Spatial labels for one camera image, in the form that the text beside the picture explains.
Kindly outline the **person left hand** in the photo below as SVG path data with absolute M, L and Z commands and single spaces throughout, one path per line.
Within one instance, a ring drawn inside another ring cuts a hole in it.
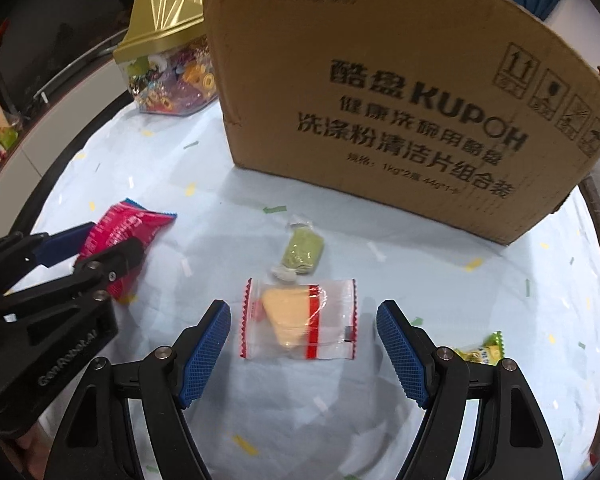
M 19 438 L 0 437 L 0 445 L 20 474 L 28 474 L 36 480 L 44 478 L 52 438 L 38 422 Z

